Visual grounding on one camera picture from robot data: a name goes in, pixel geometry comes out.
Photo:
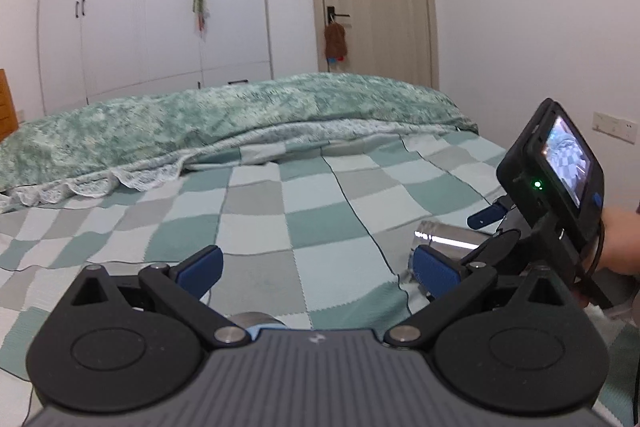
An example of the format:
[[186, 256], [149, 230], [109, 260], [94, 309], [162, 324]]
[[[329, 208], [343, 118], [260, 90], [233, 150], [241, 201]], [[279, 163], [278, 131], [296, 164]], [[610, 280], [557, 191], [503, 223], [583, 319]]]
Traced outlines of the person's hand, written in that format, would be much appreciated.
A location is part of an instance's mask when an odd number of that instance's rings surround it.
[[601, 269], [623, 275], [640, 272], [640, 215], [618, 208], [603, 210], [604, 244]]

